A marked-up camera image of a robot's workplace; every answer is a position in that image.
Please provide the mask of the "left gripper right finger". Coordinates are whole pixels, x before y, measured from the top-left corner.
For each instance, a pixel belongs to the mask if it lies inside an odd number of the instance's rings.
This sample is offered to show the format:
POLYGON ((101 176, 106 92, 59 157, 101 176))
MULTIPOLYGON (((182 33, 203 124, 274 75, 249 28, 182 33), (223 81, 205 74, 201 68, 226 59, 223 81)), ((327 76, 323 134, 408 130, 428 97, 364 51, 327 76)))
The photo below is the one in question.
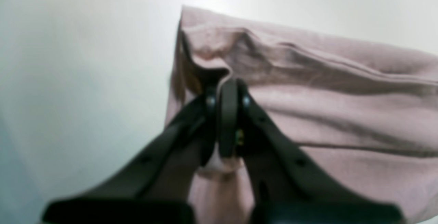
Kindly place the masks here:
POLYGON ((393 204, 370 200, 325 172, 274 124, 242 80, 220 87, 219 154, 244 161, 255 205, 250 224, 403 224, 393 204))

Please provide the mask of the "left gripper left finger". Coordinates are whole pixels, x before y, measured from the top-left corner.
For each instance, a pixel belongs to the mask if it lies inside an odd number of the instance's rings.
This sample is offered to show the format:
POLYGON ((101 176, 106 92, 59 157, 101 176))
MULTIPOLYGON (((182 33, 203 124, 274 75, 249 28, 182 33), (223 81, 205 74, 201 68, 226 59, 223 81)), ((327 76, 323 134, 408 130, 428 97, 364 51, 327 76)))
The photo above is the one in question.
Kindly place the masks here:
POLYGON ((47 205, 44 224, 195 224, 193 175, 216 140, 216 89, 182 108, 164 131, 103 183, 47 205))

